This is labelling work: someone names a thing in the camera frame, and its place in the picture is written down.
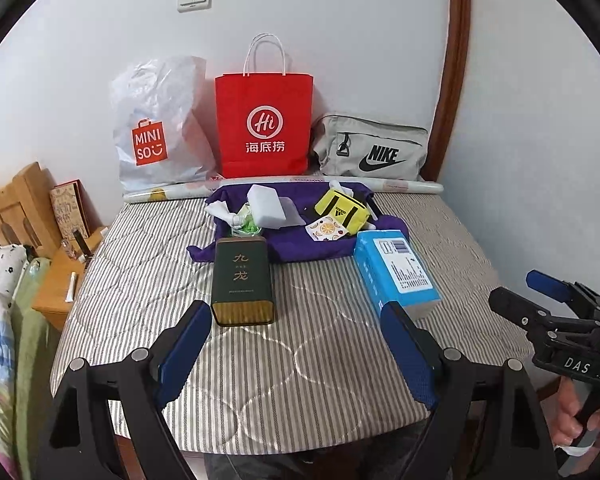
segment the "yellow pouch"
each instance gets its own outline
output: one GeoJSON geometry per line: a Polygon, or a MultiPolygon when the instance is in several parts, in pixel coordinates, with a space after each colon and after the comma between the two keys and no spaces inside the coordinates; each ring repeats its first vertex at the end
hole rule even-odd
{"type": "Polygon", "coordinates": [[[330,215],[354,235],[368,220],[370,214],[366,206],[344,193],[330,189],[315,205],[315,212],[321,217],[330,215]]]}

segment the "bolt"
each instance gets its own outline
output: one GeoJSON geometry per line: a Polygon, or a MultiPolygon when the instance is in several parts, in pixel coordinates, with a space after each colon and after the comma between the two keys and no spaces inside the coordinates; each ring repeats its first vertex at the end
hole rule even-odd
{"type": "Polygon", "coordinates": [[[445,348],[444,355],[450,361],[459,361],[462,357],[460,351],[455,348],[445,348]]]}
{"type": "Polygon", "coordinates": [[[144,361],[149,356],[149,351],[146,348],[136,348],[131,352],[131,358],[134,361],[144,361]]]}
{"type": "Polygon", "coordinates": [[[73,370],[74,372],[77,372],[83,366],[84,366],[84,359],[81,357],[77,357],[69,363],[69,368],[71,368],[71,370],[73,370]]]}
{"type": "Polygon", "coordinates": [[[522,363],[520,361],[518,361],[517,359],[509,359],[507,361],[507,366],[517,372],[522,370],[522,363]]]}

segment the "white bag handle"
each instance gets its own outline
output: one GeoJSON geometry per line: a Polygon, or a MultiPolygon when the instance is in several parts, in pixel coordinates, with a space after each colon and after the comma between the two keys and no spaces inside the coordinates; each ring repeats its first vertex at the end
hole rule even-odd
{"type": "Polygon", "coordinates": [[[262,39],[270,36],[272,38],[276,38],[278,45],[280,46],[280,51],[282,52],[282,75],[286,75],[286,56],[285,56],[285,48],[282,46],[282,42],[275,34],[269,34],[268,32],[264,32],[262,34],[258,34],[255,38],[251,40],[251,44],[249,46],[249,51],[247,52],[247,57],[244,60],[244,66],[242,67],[242,75],[251,75],[249,72],[249,59],[251,57],[251,51],[253,47],[262,39]]]}

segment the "green bed sheet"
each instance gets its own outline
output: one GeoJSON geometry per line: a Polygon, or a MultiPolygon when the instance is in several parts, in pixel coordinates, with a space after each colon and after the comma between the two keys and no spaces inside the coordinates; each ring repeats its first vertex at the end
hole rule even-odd
{"type": "Polygon", "coordinates": [[[30,480],[35,472],[38,436],[52,402],[49,375],[60,340],[58,330],[31,308],[49,265],[46,258],[29,264],[11,307],[16,351],[14,453],[22,480],[30,480]],[[32,266],[40,266],[38,272],[30,273],[32,266]]]}

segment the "striped fabric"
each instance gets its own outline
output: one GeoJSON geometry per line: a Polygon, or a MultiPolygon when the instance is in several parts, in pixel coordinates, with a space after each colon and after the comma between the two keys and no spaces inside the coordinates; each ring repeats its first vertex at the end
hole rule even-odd
{"type": "MultiPolygon", "coordinates": [[[[496,272],[439,196],[376,194],[404,218],[414,248],[443,301],[417,324],[444,348],[502,364],[529,344],[492,314],[496,272]]],[[[212,264],[186,247],[212,240],[203,200],[126,205],[98,248],[69,314],[51,375],[52,390],[69,361],[123,359],[173,326],[192,300],[210,301],[212,264]]],[[[277,320],[222,328],[209,340],[182,394],[164,410],[185,451],[229,454],[295,452],[373,436],[423,419],[378,328],[352,258],[272,266],[277,320]]],[[[117,433],[128,436],[111,403],[117,433]]]]}

